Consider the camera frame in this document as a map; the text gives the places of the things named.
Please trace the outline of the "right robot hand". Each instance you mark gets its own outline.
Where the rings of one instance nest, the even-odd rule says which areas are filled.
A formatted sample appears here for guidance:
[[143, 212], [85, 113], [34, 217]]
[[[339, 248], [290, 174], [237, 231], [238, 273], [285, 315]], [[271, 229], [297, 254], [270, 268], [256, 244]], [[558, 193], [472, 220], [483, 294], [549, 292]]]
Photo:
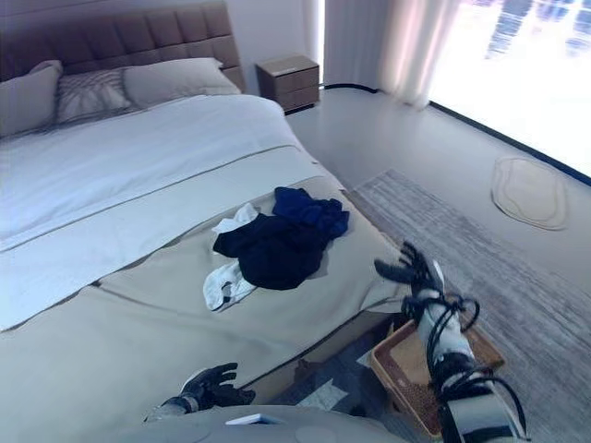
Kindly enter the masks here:
[[382, 278], [409, 285], [414, 296], [422, 290], [444, 293], [444, 275], [436, 259], [425, 256], [408, 241], [403, 241], [400, 254], [397, 264], [374, 260], [375, 270]]

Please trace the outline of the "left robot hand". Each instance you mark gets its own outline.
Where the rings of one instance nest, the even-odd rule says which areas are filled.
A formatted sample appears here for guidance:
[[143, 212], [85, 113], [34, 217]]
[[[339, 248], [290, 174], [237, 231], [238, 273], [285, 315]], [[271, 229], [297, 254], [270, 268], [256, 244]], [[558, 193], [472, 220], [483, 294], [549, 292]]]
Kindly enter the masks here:
[[233, 384], [237, 368], [238, 363], [227, 363], [197, 371], [183, 385], [180, 397], [186, 399], [194, 411], [251, 404], [256, 398], [255, 391], [236, 388]]

